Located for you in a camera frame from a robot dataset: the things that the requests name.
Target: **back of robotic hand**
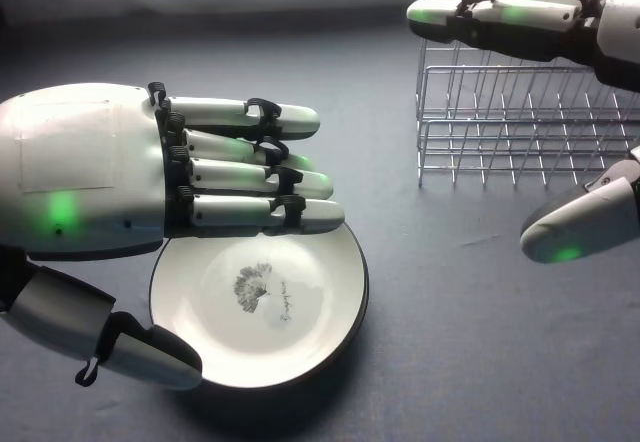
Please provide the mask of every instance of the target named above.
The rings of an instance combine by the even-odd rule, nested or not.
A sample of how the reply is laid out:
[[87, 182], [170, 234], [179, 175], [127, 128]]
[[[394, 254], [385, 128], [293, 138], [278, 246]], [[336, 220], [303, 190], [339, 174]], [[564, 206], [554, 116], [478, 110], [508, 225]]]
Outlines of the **back of robotic hand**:
[[176, 389], [198, 354], [115, 299], [31, 260], [152, 252], [173, 237], [313, 234], [344, 222], [331, 181], [283, 140], [319, 128], [304, 107], [167, 97], [141, 87], [53, 87], [0, 105], [0, 314], [48, 348]]
[[640, 0], [418, 0], [411, 30], [534, 61], [564, 57], [640, 91]]

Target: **wire basket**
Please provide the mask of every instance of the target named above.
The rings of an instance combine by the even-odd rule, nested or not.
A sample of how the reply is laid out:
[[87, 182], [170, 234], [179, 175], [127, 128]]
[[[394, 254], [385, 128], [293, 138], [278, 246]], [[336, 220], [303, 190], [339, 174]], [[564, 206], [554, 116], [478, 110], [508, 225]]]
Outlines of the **wire basket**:
[[579, 184], [640, 140], [638, 94], [564, 59], [537, 63], [424, 40], [416, 84], [418, 183], [425, 171], [484, 185]]

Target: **white plate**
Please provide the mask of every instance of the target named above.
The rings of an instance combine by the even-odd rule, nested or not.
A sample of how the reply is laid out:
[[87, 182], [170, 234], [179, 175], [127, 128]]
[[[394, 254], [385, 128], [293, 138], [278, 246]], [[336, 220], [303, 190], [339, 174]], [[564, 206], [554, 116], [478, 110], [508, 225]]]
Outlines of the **white plate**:
[[350, 229], [173, 239], [151, 282], [153, 322], [189, 343], [204, 379], [261, 388], [316, 370], [364, 318], [369, 276]]

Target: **plate rim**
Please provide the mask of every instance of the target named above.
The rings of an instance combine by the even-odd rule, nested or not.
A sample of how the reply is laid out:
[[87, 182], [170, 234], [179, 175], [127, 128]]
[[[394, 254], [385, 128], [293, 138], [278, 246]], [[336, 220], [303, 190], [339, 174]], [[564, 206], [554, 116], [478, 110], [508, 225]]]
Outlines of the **plate rim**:
[[[239, 390], [239, 391], [265, 391], [265, 390], [273, 390], [276, 388], [295, 385], [298, 382], [302, 382], [310, 377], [313, 377], [315, 374], [322, 371], [325, 367], [333, 363], [338, 358], [338, 356], [340, 356], [340, 354], [351, 344], [351, 342], [353, 342], [353, 339], [355, 339], [356, 335], [358, 335], [358, 332], [360, 331], [360, 328], [362, 327], [364, 317], [369, 307], [369, 266], [367, 265], [367, 260], [364, 256], [364, 252], [362, 251], [362, 247], [360, 246], [360, 241], [356, 237], [356, 234], [353, 233], [353, 230], [351, 230], [351, 227], [349, 226], [349, 224], [344, 222], [343, 225], [347, 228], [347, 230], [353, 237], [353, 240], [355, 241], [356, 246], [358, 247], [358, 251], [360, 252], [360, 259], [362, 260], [362, 268], [364, 271], [364, 286], [362, 290], [362, 299], [360, 300], [360, 307], [358, 308], [358, 313], [356, 314], [356, 318], [354, 319], [353, 324], [349, 328], [347, 335], [344, 337], [344, 339], [342, 339], [342, 342], [340, 342], [340, 344], [338, 344], [338, 346], [324, 360], [322, 360], [322, 362], [314, 366], [312, 369], [308, 370], [307, 372], [304, 372], [303, 374], [297, 377], [294, 377], [293, 379], [289, 379], [284, 382], [280, 382], [278, 384], [271, 384], [271, 385], [265, 385], [260, 387], [236, 387], [233, 385], [226, 385], [226, 384], [221, 384], [219, 382], [214, 382], [212, 380], [202, 377], [203, 382], [206, 381], [208, 384], [214, 384], [219, 387], [226, 387], [232, 390]], [[151, 271], [151, 280], [149, 281], [149, 294], [148, 294], [149, 303], [147, 305], [148, 305], [149, 317], [151, 319], [152, 325], [156, 325], [155, 321], [153, 320], [153, 309], [151, 308], [151, 290], [153, 288], [153, 279], [155, 277], [156, 269], [158, 267], [158, 263], [160, 262], [160, 258], [162, 257], [162, 254], [164, 254], [165, 249], [169, 246], [172, 240], [173, 239], [167, 240], [167, 242], [162, 246], [162, 250], [158, 254], [158, 257], [153, 265], [153, 270]], [[192, 347], [192, 349], [198, 352], [198, 350], [195, 347]]]

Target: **gray table surface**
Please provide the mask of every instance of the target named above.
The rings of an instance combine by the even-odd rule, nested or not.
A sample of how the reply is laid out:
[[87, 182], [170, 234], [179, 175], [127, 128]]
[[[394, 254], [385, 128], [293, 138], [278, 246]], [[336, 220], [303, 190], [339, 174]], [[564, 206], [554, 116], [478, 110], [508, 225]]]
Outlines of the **gray table surface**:
[[[78, 363], [0, 325], [3, 442], [616, 442], [638, 439], [638, 245], [553, 267], [520, 252], [549, 194], [496, 177], [416, 184], [419, 41], [401, 11], [52, 26], [0, 55], [0, 98], [56, 84], [162, 80], [171, 93], [315, 108], [292, 144], [330, 174], [370, 269], [354, 344], [285, 391], [172, 393]], [[53, 264], [149, 323], [155, 254]]]

